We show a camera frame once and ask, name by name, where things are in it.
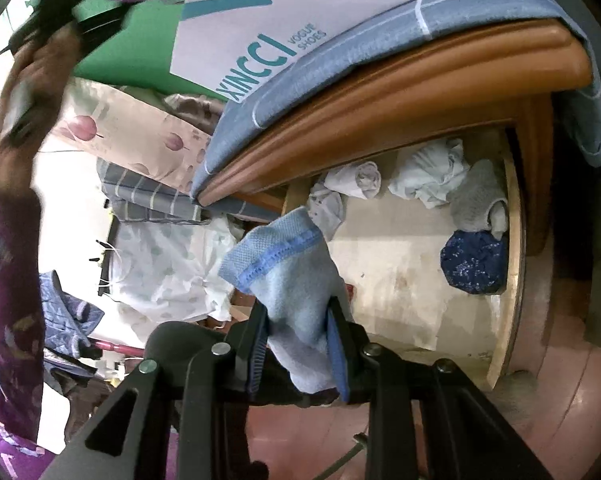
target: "teal stripe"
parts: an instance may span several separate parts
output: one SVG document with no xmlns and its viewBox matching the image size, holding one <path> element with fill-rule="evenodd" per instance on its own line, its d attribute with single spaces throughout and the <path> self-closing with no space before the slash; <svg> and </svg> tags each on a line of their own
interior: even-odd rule
<svg viewBox="0 0 601 480">
<path fill-rule="evenodd" d="M 271 0 L 198 0 L 187 2 L 183 6 L 181 22 L 223 10 L 243 9 L 245 7 L 263 7 L 271 5 Z"/>
</svg>

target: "green wall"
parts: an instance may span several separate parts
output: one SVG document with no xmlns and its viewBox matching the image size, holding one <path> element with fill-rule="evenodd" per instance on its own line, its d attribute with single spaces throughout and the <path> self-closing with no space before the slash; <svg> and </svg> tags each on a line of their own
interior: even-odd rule
<svg viewBox="0 0 601 480">
<path fill-rule="evenodd" d="M 115 5 L 112 0 L 85 0 L 78 17 L 84 19 Z M 87 56 L 75 74 L 101 83 L 152 88 L 165 94 L 202 93 L 224 99 L 169 73 L 180 15 L 181 4 L 160 0 L 139 4 L 130 12 L 125 29 Z"/>
</svg>

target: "person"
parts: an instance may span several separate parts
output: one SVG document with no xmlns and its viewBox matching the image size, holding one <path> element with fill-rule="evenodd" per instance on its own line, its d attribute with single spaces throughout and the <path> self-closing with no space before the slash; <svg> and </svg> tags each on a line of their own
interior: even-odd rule
<svg viewBox="0 0 601 480">
<path fill-rule="evenodd" d="M 0 133 L 18 83 L 26 81 L 37 103 L 22 145 L 0 139 L 0 463 L 19 480 L 38 480 L 54 458 L 36 445 L 45 325 L 38 275 L 41 210 L 31 183 L 34 157 L 58 118 L 80 57 L 80 38 L 70 26 L 43 46 L 26 44 L 0 97 Z"/>
</svg>

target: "white garment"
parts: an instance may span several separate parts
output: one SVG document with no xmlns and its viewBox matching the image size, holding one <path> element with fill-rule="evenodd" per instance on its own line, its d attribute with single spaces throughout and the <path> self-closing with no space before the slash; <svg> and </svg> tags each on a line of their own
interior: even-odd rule
<svg viewBox="0 0 601 480">
<path fill-rule="evenodd" d="M 110 264 L 111 297 L 149 320 L 231 320 L 234 287 L 218 276 L 236 245 L 226 216 L 208 225 L 125 222 Z"/>
<path fill-rule="evenodd" d="M 419 198 L 431 209 L 447 203 L 447 193 L 460 185 L 468 170 L 462 140 L 433 140 L 396 165 L 389 190 L 402 198 Z"/>
<path fill-rule="evenodd" d="M 325 176 L 325 187 L 356 198 L 374 198 L 380 190 L 380 172 L 375 162 L 353 162 L 333 168 Z"/>
<path fill-rule="evenodd" d="M 328 242 L 344 221 L 343 199 L 340 193 L 331 191 L 317 182 L 309 193 L 307 212 Z"/>
</svg>

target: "person's hand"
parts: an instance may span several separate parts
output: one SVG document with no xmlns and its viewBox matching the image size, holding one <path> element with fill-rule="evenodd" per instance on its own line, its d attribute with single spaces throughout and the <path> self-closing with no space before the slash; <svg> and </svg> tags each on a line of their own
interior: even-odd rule
<svg viewBox="0 0 601 480">
<path fill-rule="evenodd" d="M 29 43 L 18 51 L 0 96 L 0 133 L 14 88 L 26 81 L 36 102 L 32 132 L 18 147 L 0 139 L 0 193 L 24 196 L 30 191 L 34 156 L 58 120 L 65 86 L 80 60 L 80 38 L 71 25 L 54 34 L 42 47 Z"/>
</svg>

